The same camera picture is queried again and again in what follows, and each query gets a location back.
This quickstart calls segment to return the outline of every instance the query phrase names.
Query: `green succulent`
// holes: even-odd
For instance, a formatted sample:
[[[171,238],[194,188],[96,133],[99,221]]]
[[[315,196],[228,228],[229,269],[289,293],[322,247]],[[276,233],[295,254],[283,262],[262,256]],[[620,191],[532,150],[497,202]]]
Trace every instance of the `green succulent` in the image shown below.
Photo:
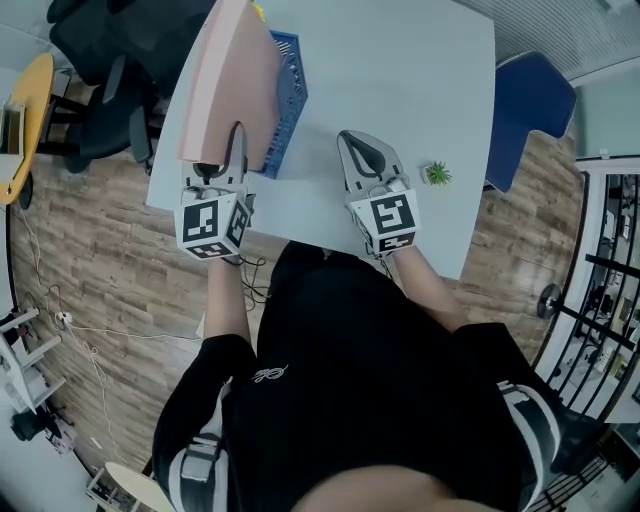
[[[427,168],[427,179],[431,185],[444,186],[451,181],[451,173],[444,162],[434,162]]]

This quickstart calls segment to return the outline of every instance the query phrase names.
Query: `black cable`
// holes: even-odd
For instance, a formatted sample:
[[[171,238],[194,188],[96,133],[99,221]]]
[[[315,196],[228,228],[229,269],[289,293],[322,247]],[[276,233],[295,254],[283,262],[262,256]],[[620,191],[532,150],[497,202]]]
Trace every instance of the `black cable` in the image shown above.
[[[387,265],[387,262],[384,261],[383,258],[378,258],[378,262],[380,263],[380,266],[383,268],[385,275],[395,283],[396,280],[393,278],[393,275],[391,274],[391,270],[389,270],[389,265]]]
[[[249,299],[251,304],[247,309],[247,312],[253,311],[258,304],[266,304],[269,297],[268,295],[262,293],[260,289],[268,290],[269,287],[256,286],[256,279],[258,277],[258,271],[260,270],[260,267],[265,266],[267,264],[267,260],[265,258],[259,257],[255,262],[253,262],[248,260],[244,256],[238,256],[239,262],[236,263],[224,257],[222,259],[229,265],[232,265],[234,267],[242,267],[242,284],[248,290],[248,293],[246,293],[245,291],[244,296]],[[251,276],[251,278],[249,277],[247,272],[248,265],[254,267],[253,276]]]

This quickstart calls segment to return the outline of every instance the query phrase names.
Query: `black t-shirt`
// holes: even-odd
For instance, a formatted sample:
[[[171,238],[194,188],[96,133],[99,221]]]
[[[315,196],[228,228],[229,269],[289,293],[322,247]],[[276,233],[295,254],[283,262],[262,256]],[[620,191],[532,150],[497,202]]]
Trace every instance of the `black t-shirt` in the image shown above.
[[[270,299],[257,346],[255,357],[238,336],[203,342],[158,422],[165,492],[170,462],[233,376],[223,401],[231,510],[288,512],[327,478],[372,465],[517,509],[526,449],[496,383],[537,377],[503,325],[450,334],[369,265],[327,265]]]

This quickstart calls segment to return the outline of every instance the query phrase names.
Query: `small potted plant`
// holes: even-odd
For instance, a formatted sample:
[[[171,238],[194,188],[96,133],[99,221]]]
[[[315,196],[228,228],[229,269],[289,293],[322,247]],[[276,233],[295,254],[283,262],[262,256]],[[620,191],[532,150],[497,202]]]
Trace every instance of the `small potted plant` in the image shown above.
[[[443,187],[451,181],[451,172],[444,162],[433,162],[422,170],[422,179],[429,185]]]

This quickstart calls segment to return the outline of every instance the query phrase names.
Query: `white cable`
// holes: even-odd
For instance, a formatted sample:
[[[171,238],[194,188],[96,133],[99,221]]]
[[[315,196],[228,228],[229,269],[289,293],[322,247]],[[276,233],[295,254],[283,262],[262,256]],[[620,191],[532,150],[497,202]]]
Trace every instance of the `white cable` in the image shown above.
[[[38,278],[38,286],[40,287],[40,289],[42,290],[42,294],[44,295],[46,309],[47,309],[47,316],[49,318],[49,322],[51,323],[51,325],[56,330],[60,331],[61,329],[52,320],[51,311],[49,309],[49,297],[48,297],[48,294],[49,294],[49,291],[51,290],[51,288],[49,288],[49,291],[45,290],[44,287],[42,286],[42,283],[40,282],[40,259],[42,257],[42,251],[40,249],[40,243],[38,242],[38,237],[36,236],[34,231],[31,229],[31,226],[29,226],[29,223],[27,222],[27,217],[24,214],[24,210],[20,210],[20,212],[22,213],[22,220],[24,221],[24,225],[27,228],[27,232],[29,234],[29,243],[32,242],[32,237],[33,237],[33,241],[35,242],[36,247],[38,249],[37,255],[34,252],[35,265],[36,265],[36,276]],[[60,286],[59,285],[52,285],[52,287],[53,286],[58,286],[58,293],[60,293]],[[200,338],[200,337],[198,337],[198,338],[188,338],[188,337],[185,337],[185,336],[176,336],[176,335],[173,335],[173,334],[157,334],[155,336],[140,336],[140,335],[137,335],[137,334],[129,334],[129,333],[125,333],[125,332],[114,331],[112,329],[94,329],[92,327],[74,327],[74,326],[71,325],[71,323],[66,323],[66,325],[69,327],[69,332],[71,333],[71,336],[73,337],[78,350],[80,350],[86,357],[88,357],[89,361],[91,361],[91,364],[93,365],[93,369],[94,369],[94,371],[96,373],[96,377],[98,379],[98,383],[100,384],[100,388],[102,389],[102,410],[104,412],[104,417],[107,420],[107,429],[109,431],[109,436],[111,437],[111,443],[113,444],[113,455],[114,455],[114,457],[120,459],[122,462],[126,463],[127,461],[120,455],[120,450],[119,450],[119,447],[118,447],[118,443],[116,443],[115,437],[113,435],[113,430],[111,428],[111,419],[109,418],[109,413],[107,412],[107,391],[106,391],[106,388],[104,386],[104,383],[107,380],[107,375],[104,372],[104,370],[102,369],[102,367],[100,366],[100,364],[98,364],[98,362],[96,361],[96,356],[98,355],[98,349],[96,347],[90,346],[87,342],[80,343],[80,341],[78,340],[78,338],[76,337],[76,335],[75,335],[75,333],[73,331],[74,330],[96,331],[96,332],[120,334],[122,336],[128,336],[128,337],[132,337],[132,338],[141,338],[141,339],[175,338],[175,339],[181,339],[181,340],[187,340],[187,341],[200,341],[202,338]]]
[[[98,382],[100,383],[100,387],[102,388],[102,410],[104,411],[104,418],[107,420],[107,429],[109,430],[109,436],[111,437],[111,442],[113,443],[113,455],[114,457],[120,459],[122,462],[126,463],[127,461],[124,460],[119,453],[118,443],[116,443],[115,437],[113,437],[113,431],[111,430],[111,420],[109,419],[109,413],[107,413],[107,391],[104,387],[104,383],[107,380],[107,374],[96,361],[98,349],[96,347],[89,346],[87,342],[81,344],[78,341],[78,338],[76,338],[76,335],[74,334],[73,329],[70,325],[69,332],[78,345],[78,349],[89,358],[89,361],[91,361],[91,364],[93,365],[93,369],[96,372],[96,377],[98,378]]]
[[[120,332],[113,331],[111,329],[94,329],[93,327],[76,327],[71,326],[71,324],[67,324],[70,329],[74,329],[76,331],[96,331],[96,332],[110,332],[112,334],[120,334],[122,336],[129,336],[130,338],[141,338],[143,340],[151,340],[154,338],[176,338],[179,340],[187,340],[187,341],[200,341],[202,338],[188,338],[186,336],[176,336],[175,334],[156,334],[154,336],[140,336],[138,334],[129,334],[128,332]]]

